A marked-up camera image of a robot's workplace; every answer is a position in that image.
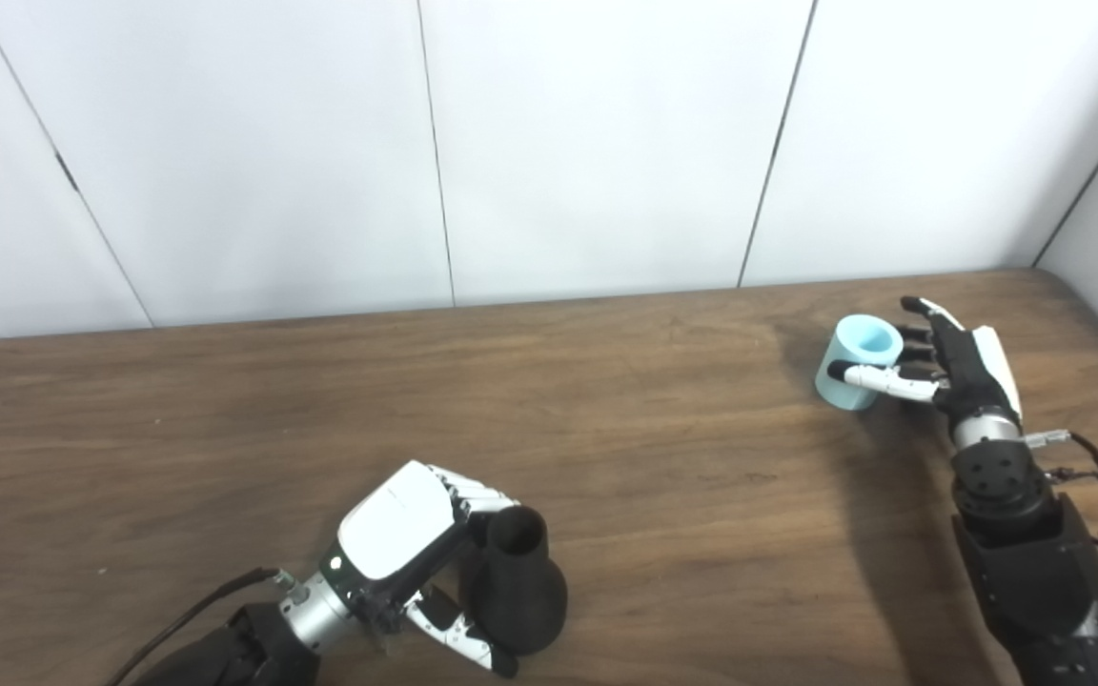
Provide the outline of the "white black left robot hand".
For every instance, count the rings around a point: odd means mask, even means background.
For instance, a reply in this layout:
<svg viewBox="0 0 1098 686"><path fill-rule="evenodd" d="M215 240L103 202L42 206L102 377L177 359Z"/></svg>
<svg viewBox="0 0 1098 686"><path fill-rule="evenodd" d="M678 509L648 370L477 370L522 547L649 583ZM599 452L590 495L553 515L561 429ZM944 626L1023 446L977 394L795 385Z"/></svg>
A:
<svg viewBox="0 0 1098 686"><path fill-rule="evenodd" d="M479 667L513 678L518 660L433 577L467 548L482 548L492 517L518 504L475 479L411 460L341 518L311 585L371 634L395 636L411 622Z"/></svg>

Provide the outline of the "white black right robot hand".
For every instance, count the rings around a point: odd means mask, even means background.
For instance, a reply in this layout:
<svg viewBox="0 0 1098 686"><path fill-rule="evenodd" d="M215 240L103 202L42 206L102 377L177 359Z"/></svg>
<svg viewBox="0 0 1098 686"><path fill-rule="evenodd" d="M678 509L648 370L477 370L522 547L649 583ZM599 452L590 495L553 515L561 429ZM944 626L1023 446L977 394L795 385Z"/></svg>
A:
<svg viewBox="0 0 1098 686"><path fill-rule="evenodd" d="M953 432L965 424L986 424L988 437L1023 432L1023 405L997 331L968 329L931 299L899 303L925 324L897 326L871 315L838 322L815 376L824 400L863 411L892 396L933 407Z"/></svg>

